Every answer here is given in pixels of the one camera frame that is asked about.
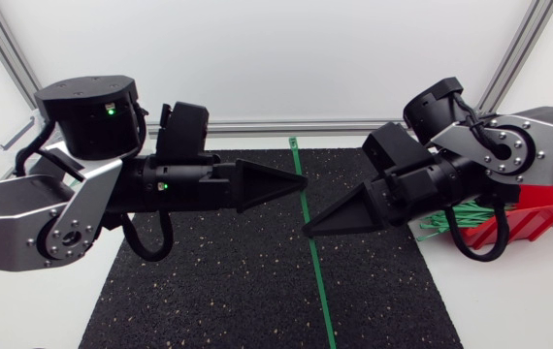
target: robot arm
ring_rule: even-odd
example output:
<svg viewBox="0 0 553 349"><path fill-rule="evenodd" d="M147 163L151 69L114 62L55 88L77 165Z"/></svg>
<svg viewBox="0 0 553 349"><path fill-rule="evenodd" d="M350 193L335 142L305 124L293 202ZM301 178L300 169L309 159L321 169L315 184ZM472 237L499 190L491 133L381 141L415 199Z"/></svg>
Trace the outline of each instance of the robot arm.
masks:
<svg viewBox="0 0 553 349"><path fill-rule="evenodd" d="M461 92L455 78L444 79L407 104L404 119L418 141L394 123L373 131L363 150L378 176L313 218L304 232L368 233L444 210L465 255L482 262L501 256L509 239L504 205L518 202L519 184L553 185L553 108L478 119ZM499 223L497 243L485 255L468 249L453 214L453 206L473 199L493 206Z"/></svg>
<svg viewBox="0 0 553 349"><path fill-rule="evenodd" d="M164 105L156 152L137 156L146 136L134 81L87 77L36 93L48 125L18 153L18 177L0 181L0 270L68 265L88 252L102 228L123 228L132 249L149 261L173 247L170 211L235 208L237 212L302 190L303 176L237 160L220 163L204 151L208 111ZM58 123L65 142L40 149ZM23 162L42 158L28 174ZM64 183L69 175L79 184ZM128 212L160 213L164 243L148 251Z"/></svg>

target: green tape line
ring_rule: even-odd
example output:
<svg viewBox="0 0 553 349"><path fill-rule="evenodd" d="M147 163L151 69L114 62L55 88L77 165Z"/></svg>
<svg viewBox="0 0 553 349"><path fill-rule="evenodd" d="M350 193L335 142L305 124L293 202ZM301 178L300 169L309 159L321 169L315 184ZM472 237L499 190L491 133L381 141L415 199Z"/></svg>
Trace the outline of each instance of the green tape line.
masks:
<svg viewBox="0 0 553 349"><path fill-rule="evenodd" d="M300 156L298 155L298 142L296 137L289 138L289 147L292 149L294 155L294 165L296 166L296 175L303 174L303 168L300 165ZM307 205L307 194L305 190L300 192L300 203L303 207L303 216L305 217L305 223L309 223L311 220L309 216L309 207ZM326 300L326 291L324 291L324 281L322 280L322 270L319 267L319 258L317 257L317 248L315 247L315 240L309 238L309 249L311 250L311 257L313 259L313 268L315 269L315 279L317 280L317 289L319 290L319 298L322 302L322 311L324 312L324 322L326 323L326 332L328 334L328 344L331 349L336 349L335 333L333 332L333 323L331 322L331 314L328 310L328 301Z"/></svg>

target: speckled mat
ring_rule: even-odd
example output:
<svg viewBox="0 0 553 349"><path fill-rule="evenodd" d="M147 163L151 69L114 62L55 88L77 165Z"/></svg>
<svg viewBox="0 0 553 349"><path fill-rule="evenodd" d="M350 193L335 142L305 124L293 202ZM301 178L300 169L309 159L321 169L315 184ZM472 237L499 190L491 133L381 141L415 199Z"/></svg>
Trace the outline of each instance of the speckled mat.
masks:
<svg viewBox="0 0 553 349"><path fill-rule="evenodd" d="M289 150L217 153L294 172ZM301 161L311 216L374 175L361 149L301 150ZM122 244L81 347L328 348L299 195L171 217L164 261ZM134 222L145 242L160 236L156 215ZM316 243L338 348L462 347L408 228Z"/></svg>

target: red plastic bin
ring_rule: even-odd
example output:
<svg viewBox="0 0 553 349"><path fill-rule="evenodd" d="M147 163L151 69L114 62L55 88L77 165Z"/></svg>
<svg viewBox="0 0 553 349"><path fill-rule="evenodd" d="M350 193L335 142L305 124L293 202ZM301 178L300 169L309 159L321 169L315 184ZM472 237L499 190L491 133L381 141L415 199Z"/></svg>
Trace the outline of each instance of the red plastic bin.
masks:
<svg viewBox="0 0 553 349"><path fill-rule="evenodd" d="M534 241L553 226L553 186L521 185L516 209L507 212L509 242L520 238ZM479 249L497 240L497 219L492 217L476 228L461 229L466 244Z"/></svg>

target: black cable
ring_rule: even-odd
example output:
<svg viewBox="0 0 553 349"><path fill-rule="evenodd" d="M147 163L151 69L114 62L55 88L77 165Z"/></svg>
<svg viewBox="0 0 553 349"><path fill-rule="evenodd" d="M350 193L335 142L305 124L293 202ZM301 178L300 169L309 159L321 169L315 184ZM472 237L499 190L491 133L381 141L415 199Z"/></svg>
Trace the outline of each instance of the black cable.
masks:
<svg viewBox="0 0 553 349"><path fill-rule="evenodd" d="M133 105L134 112L137 115L137 122L139 123L139 146L134 148L132 151L124 154L121 156L121 159L128 159L133 158L141 152L141 149L143 148L143 143L145 142L146 136L147 136L147 125L145 122L145 116L149 115L149 113L141 108L138 103L135 103Z"/></svg>
<svg viewBox="0 0 553 349"><path fill-rule="evenodd" d="M52 153L50 153L46 150L43 150L43 149L37 149L37 150L35 150L35 153L40 154L43 158L48 159L48 161L50 161L52 164L54 164L59 169L63 170L63 172L65 172L66 174L70 175L73 179L75 179L79 182L84 181L84 176L82 176L82 174L80 172L74 170L71 166L64 163L61 159L56 157L56 155L54 155L54 154L52 154Z"/></svg>
<svg viewBox="0 0 553 349"><path fill-rule="evenodd" d="M449 230L451 231L453 242L465 256L479 262L491 262L501 257L505 251L505 248L509 243L509 225L507 224L504 203L494 203L494 215L497 217L497 241L494 243L494 246L490 251L482 255L472 252L464 242L462 234L460 233L460 228L458 228L458 222L455 219L453 207L446 208L444 210L444 215L447 218L447 222L449 222Z"/></svg>
<svg viewBox="0 0 553 349"><path fill-rule="evenodd" d="M24 170L24 163L26 163L26 160L33 155L33 153L39 148L44 145L44 143L50 138L50 135L52 135L52 131L54 131L54 124L55 122L53 120L49 120L44 125L44 129L42 129L42 132L31 142L29 145L26 146L26 148L21 149L16 154L16 164L14 165L14 175L16 176L25 176L26 171Z"/></svg>
<svg viewBox="0 0 553 349"><path fill-rule="evenodd" d="M171 218L169 218L169 212L167 211L158 211L160 215L160 228L162 229L162 246L155 251L149 251L145 248L137 230L134 227L134 224L128 217L127 213L121 214L121 227L123 228L123 234L125 235L130 248L136 253L139 257L143 258L148 262L158 262L163 260L169 255L173 249L173 224L171 224Z"/></svg>
<svg viewBox="0 0 553 349"><path fill-rule="evenodd" d="M469 106L457 92L453 93L453 99L456 101L461 110L467 112L467 125L471 129L472 135L475 139L483 145L483 147L490 150L497 158L503 158L503 149L499 144L492 140L492 137L488 134L485 127L483 127L483 122L477 118L477 114L474 109L471 108L471 106Z"/></svg>

